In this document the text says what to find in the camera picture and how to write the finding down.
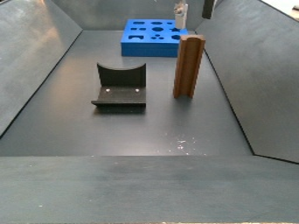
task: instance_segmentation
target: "cutout hole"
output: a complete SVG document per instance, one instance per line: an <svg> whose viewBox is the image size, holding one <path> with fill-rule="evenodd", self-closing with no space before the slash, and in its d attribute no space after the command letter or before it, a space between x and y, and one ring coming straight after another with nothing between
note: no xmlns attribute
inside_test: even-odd
<svg viewBox="0 0 299 224"><path fill-rule="evenodd" d="M162 27L155 27L155 28L154 28L154 31L155 31L155 32L160 32L163 29L164 29L164 28L162 28Z"/></svg>
<svg viewBox="0 0 299 224"><path fill-rule="evenodd" d="M134 25L143 25L146 22L134 22Z"/></svg>
<svg viewBox="0 0 299 224"><path fill-rule="evenodd" d="M130 39L144 39L144 36L142 36L142 35L130 35L128 38Z"/></svg>
<svg viewBox="0 0 299 224"><path fill-rule="evenodd" d="M176 28L172 28L171 31L172 31L172 32L179 32L180 30L176 29Z"/></svg>
<svg viewBox="0 0 299 224"><path fill-rule="evenodd" d="M179 35L172 35L172 39L180 39Z"/></svg>

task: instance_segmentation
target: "wooden block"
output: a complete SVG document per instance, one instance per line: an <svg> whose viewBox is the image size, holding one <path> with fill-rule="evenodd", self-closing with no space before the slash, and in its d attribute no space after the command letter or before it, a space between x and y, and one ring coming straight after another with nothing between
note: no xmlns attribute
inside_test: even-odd
<svg viewBox="0 0 299 224"><path fill-rule="evenodd" d="M188 95L192 98L202 64L206 39L202 35L182 35L176 61L174 98Z"/></svg>

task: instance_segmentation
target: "black plastic part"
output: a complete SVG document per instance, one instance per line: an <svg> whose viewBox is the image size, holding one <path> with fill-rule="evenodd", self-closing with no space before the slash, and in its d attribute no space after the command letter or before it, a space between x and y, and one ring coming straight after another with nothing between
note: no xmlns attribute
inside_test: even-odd
<svg viewBox="0 0 299 224"><path fill-rule="evenodd" d="M146 106L146 64L130 69L113 69L97 64L100 92L91 103L103 106Z"/></svg>

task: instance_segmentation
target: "gray metal surface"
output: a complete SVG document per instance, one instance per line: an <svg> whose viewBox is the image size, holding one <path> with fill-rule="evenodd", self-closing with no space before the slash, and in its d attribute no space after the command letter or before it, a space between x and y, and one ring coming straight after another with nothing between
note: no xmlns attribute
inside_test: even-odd
<svg viewBox="0 0 299 224"><path fill-rule="evenodd" d="M0 136L80 34L52 1L0 6Z"/></svg>
<svg viewBox="0 0 299 224"><path fill-rule="evenodd" d="M259 1L224 1L196 29L258 155L299 162L299 24Z"/></svg>
<svg viewBox="0 0 299 224"><path fill-rule="evenodd" d="M1 157L0 220L296 223L298 173L262 157Z"/></svg>
<svg viewBox="0 0 299 224"><path fill-rule="evenodd" d="M1 156L251 155L203 55L194 99L174 99L175 58L122 57L122 31L84 31L0 140ZM143 114L100 114L97 62L147 65Z"/></svg>
<svg viewBox="0 0 299 224"><path fill-rule="evenodd" d="M52 0L84 30L123 31L130 18L174 19L179 0ZM202 22L204 0L188 0L187 28Z"/></svg>

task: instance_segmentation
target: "blue shape sorter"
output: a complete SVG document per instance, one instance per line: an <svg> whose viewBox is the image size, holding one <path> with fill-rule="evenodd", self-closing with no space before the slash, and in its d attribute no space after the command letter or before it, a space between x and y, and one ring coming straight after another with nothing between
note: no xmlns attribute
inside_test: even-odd
<svg viewBox="0 0 299 224"><path fill-rule="evenodd" d="M174 19L128 19L122 44L122 56L176 57L180 35Z"/></svg>

